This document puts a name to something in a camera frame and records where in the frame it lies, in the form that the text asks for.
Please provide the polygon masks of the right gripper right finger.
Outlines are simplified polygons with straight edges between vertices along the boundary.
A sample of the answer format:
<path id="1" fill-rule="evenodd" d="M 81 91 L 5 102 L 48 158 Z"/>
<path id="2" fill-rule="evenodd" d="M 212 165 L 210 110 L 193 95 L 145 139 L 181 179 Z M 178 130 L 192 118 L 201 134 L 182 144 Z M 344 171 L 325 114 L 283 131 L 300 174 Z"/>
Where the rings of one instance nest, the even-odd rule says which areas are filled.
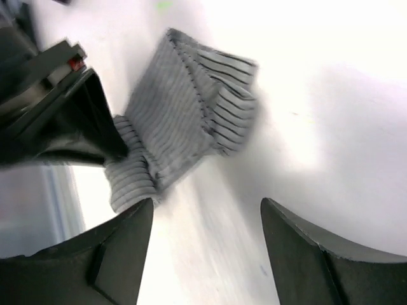
<path id="1" fill-rule="evenodd" d="M 261 220 L 281 304 L 406 304 L 406 257 L 365 247 L 270 198 Z"/>

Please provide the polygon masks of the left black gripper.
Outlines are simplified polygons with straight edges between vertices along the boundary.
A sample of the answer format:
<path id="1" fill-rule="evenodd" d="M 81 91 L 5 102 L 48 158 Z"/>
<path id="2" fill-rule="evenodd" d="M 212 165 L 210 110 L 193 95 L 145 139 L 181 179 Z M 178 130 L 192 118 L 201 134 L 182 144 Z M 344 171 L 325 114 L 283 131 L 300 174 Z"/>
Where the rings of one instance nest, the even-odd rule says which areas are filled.
<path id="1" fill-rule="evenodd" d="M 1 38 L 1 166 L 74 162 L 103 165 L 128 155 L 99 76 L 79 44 L 45 51 Z"/>

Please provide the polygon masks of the grey striped underwear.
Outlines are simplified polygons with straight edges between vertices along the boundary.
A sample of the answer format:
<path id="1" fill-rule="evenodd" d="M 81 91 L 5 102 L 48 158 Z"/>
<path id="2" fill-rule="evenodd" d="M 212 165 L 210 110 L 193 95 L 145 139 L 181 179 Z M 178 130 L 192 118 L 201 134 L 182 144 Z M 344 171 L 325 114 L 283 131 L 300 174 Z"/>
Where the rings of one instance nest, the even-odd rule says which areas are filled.
<path id="1" fill-rule="evenodd" d="M 112 209 L 160 196 L 204 156 L 238 153 L 257 112 L 257 69 L 251 59 L 169 29 L 113 120 L 128 155 L 105 163 Z"/>

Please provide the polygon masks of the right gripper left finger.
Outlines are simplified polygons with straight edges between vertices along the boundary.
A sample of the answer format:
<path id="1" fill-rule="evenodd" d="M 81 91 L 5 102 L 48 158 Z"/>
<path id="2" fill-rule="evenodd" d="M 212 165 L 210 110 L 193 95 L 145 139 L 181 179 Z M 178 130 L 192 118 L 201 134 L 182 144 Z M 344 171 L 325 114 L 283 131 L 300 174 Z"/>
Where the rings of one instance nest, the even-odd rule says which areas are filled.
<path id="1" fill-rule="evenodd" d="M 1 304 L 136 304 L 152 223 L 146 199 L 32 256 L 1 259 Z"/>

